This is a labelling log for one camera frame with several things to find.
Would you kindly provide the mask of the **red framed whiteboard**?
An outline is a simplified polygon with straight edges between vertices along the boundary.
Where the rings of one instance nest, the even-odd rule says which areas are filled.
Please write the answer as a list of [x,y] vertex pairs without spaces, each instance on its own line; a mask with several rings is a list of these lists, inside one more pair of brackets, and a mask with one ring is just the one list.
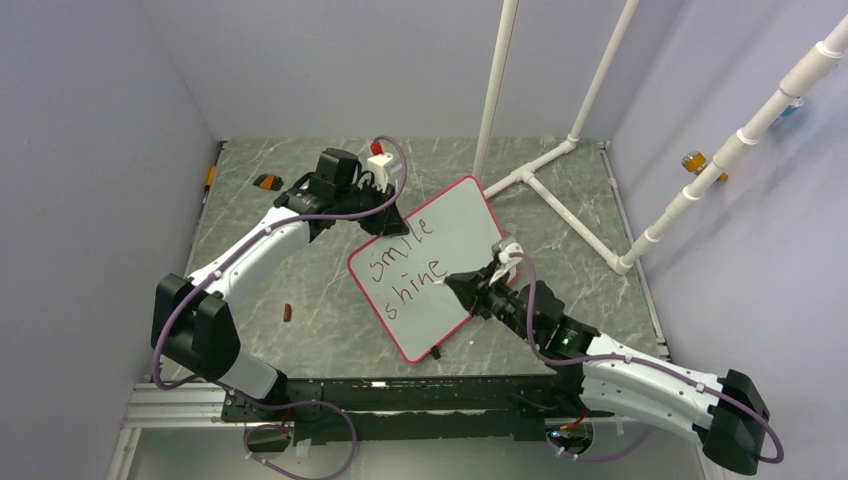
[[465,176],[406,216],[410,233],[377,237],[354,250],[347,268],[401,357],[418,363],[470,318],[446,275],[476,271],[504,237],[484,189]]

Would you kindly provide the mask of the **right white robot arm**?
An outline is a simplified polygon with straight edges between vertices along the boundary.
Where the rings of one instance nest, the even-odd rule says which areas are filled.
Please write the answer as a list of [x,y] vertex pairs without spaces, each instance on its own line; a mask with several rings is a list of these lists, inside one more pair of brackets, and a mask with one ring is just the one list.
[[551,401],[560,413],[631,418],[693,443],[740,475],[783,461],[769,409],[746,374],[715,375],[661,361],[567,315],[543,281],[515,290],[496,274],[491,263],[443,282],[464,310],[500,321],[554,370]]

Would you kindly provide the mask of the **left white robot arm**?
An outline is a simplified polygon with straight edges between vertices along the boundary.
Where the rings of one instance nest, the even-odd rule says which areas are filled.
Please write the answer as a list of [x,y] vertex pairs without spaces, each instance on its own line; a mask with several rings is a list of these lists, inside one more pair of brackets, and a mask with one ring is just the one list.
[[166,275],[155,290],[151,328],[152,380],[162,390],[181,386],[162,379],[162,359],[248,398],[264,420],[279,417],[290,400],[288,378],[242,345],[232,310],[287,258],[339,221],[357,223],[376,237],[398,237],[410,228],[396,206],[408,179],[408,160],[385,137],[371,155],[339,148],[321,152],[315,169],[282,191],[247,234],[187,277]]

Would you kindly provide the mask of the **black orange brush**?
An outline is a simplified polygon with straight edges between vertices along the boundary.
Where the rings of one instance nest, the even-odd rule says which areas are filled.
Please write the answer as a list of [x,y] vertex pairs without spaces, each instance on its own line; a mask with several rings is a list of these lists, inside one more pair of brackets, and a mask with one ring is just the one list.
[[280,191],[284,185],[284,180],[278,175],[264,173],[253,181],[253,185],[263,190]]

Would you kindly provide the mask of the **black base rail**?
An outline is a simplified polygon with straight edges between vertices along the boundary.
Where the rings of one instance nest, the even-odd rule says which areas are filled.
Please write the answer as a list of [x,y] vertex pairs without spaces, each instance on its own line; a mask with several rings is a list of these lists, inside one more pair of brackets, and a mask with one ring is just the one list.
[[283,421],[294,440],[360,441],[509,437],[542,441],[585,413],[559,374],[291,379],[287,395],[262,406],[226,395],[225,423]]

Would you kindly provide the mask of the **white pvc pipe frame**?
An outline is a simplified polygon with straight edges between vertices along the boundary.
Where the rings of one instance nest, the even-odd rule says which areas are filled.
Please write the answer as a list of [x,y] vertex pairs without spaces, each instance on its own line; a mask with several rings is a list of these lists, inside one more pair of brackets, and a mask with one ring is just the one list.
[[[484,190],[484,195],[487,198],[493,198],[513,185],[524,184],[528,186],[594,250],[612,271],[619,275],[627,273],[630,268],[623,265],[621,263],[621,257],[607,247],[597,235],[578,219],[576,214],[571,212],[556,198],[552,191],[543,185],[537,178],[536,172],[551,162],[569,154],[577,147],[582,129],[639,4],[639,0],[625,1],[592,81],[580,105],[577,116],[565,140],[540,157],[520,164],[505,177]],[[506,0],[502,3],[501,7],[482,119],[471,170],[472,176],[478,180],[483,178],[519,7],[520,2],[518,0]]]

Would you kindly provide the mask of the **orange yellow wall fitting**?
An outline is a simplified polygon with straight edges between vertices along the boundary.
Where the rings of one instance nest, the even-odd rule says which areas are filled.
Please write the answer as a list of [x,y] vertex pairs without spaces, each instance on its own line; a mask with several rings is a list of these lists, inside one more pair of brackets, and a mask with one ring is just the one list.
[[682,158],[681,165],[688,172],[698,176],[706,168],[707,158],[700,151],[691,151]]

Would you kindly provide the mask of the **aluminium frame rail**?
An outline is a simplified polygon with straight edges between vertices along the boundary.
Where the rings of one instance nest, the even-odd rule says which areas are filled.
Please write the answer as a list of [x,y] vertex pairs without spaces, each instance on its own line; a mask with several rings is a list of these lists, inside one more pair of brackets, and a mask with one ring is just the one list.
[[[205,384],[181,391],[135,387],[125,414],[110,479],[276,479],[247,459],[246,424],[221,419],[225,394]],[[628,456],[578,463],[556,456],[541,441],[509,437],[365,440],[353,461],[349,442],[319,445],[311,437],[273,453],[271,462],[297,475],[344,479],[720,479],[692,447],[658,432]]]

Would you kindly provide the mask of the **blue wall fitting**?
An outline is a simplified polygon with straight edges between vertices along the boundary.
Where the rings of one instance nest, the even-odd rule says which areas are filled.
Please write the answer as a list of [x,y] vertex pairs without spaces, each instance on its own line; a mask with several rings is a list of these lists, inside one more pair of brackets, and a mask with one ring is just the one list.
[[801,97],[795,98],[790,104],[786,106],[786,108],[781,112],[780,118],[786,118],[791,116],[794,112],[800,109],[803,106],[803,99]]

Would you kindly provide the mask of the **white pipe on wall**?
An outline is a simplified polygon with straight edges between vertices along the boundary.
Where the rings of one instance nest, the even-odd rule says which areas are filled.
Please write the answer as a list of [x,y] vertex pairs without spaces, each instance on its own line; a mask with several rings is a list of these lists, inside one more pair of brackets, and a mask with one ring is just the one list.
[[651,252],[670,227],[680,220],[718,177],[743,159],[759,142],[777,118],[797,99],[803,97],[842,61],[847,50],[847,19],[803,55],[779,82],[777,90],[740,129],[731,134],[715,152],[700,175],[685,185],[667,205],[661,216],[633,242],[631,248],[610,264],[618,274],[625,274],[642,256]]

